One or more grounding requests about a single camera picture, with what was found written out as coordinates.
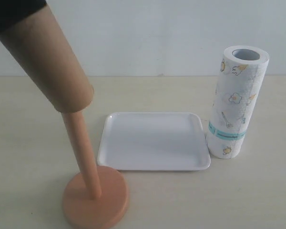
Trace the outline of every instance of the roll core hole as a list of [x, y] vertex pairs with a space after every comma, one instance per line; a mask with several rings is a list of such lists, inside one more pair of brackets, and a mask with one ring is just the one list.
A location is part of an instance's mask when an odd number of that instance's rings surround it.
[[232, 55], [245, 61], [256, 61], [260, 58], [257, 52], [250, 49], [236, 49], [232, 52]]

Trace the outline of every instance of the white tray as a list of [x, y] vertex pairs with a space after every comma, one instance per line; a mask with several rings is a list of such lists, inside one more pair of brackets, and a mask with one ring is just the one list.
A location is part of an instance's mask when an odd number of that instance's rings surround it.
[[98, 164], [118, 170], [202, 170], [210, 166], [200, 118], [181, 112], [118, 112], [106, 119]]

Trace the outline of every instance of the table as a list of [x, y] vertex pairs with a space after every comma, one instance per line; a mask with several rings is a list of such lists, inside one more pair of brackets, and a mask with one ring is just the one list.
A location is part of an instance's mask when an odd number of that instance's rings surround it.
[[[216, 77], [92, 77], [84, 116], [97, 154], [108, 114], [181, 111], [204, 130]], [[199, 172], [123, 172], [115, 229], [286, 229], [286, 76], [266, 76], [240, 154]], [[78, 167], [60, 114], [28, 77], [0, 77], [0, 229], [68, 229], [61, 197]]]

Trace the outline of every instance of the white paper towel roll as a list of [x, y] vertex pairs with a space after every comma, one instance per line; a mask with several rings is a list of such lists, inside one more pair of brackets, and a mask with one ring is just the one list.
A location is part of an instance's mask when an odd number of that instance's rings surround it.
[[225, 49], [206, 136], [214, 156], [230, 159], [239, 153], [268, 62], [268, 53], [256, 47]]

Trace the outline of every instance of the cardboard tube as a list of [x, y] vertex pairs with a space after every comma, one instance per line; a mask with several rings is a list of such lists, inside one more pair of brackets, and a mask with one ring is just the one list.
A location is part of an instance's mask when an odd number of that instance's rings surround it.
[[90, 143], [82, 112], [62, 114], [62, 118], [88, 194], [92, 199], [97, 199], [101, 196], [102, 190], [93, 148]]
[[74, 113], [91, 103], [93, 87], [49, 6], [0, 34], [0, 41], [57, 111]]

